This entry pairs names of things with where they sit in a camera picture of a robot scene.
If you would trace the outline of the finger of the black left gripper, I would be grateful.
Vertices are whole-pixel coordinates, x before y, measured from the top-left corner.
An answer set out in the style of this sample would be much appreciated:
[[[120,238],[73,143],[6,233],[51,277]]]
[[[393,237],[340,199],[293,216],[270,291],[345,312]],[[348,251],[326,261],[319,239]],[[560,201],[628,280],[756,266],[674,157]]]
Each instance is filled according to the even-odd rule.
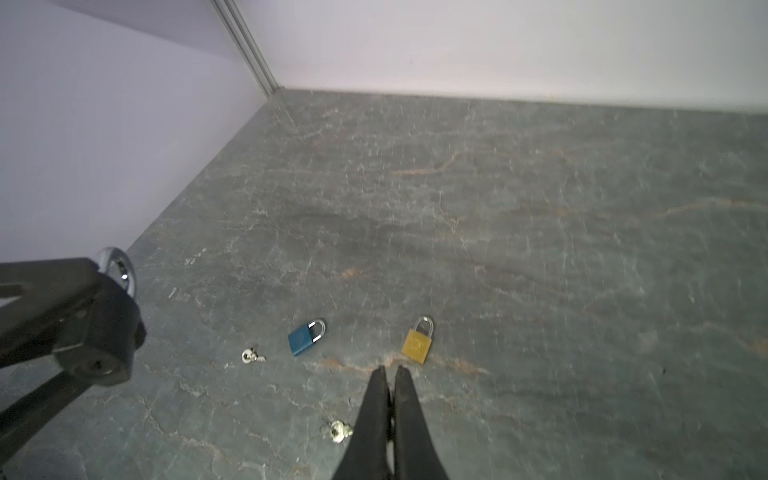
[[[89,388],[88,383],[60,372],[2,411],[1,464]]]
[[[97,292],[100,274],[88,258],[23,261],[1,265],[1,366],[52,353],[63,319]]]

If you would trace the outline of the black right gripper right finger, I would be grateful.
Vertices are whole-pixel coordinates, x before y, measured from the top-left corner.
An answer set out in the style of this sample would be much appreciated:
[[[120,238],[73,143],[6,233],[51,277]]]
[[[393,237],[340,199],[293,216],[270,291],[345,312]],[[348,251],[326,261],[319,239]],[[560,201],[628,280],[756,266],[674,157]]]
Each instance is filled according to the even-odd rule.
[[[412,375],[404,366],[396,372],[393,421],[395,478],[448,480],[433,446]]]

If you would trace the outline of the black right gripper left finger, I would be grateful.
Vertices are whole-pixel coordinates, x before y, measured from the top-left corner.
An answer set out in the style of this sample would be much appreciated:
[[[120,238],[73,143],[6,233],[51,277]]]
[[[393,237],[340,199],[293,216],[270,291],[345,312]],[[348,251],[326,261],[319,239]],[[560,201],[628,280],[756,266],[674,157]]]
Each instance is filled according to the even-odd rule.
[[[349,445],[333,479],[391,479],[387,445],[391,426],[390,390],[383,366],[371,374]]]

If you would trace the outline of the dark grey padlock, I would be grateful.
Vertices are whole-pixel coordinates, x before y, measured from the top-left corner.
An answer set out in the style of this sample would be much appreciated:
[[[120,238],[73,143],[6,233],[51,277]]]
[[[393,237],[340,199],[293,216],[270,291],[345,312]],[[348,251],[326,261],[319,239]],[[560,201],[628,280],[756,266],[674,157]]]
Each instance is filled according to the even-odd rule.
[[[128,255],[117,247],[98,254],[98,289],[85,307],[64,322],[53,356],[72,377],[99,386],[128,381],[146,338],[136,302],[137,276]]]

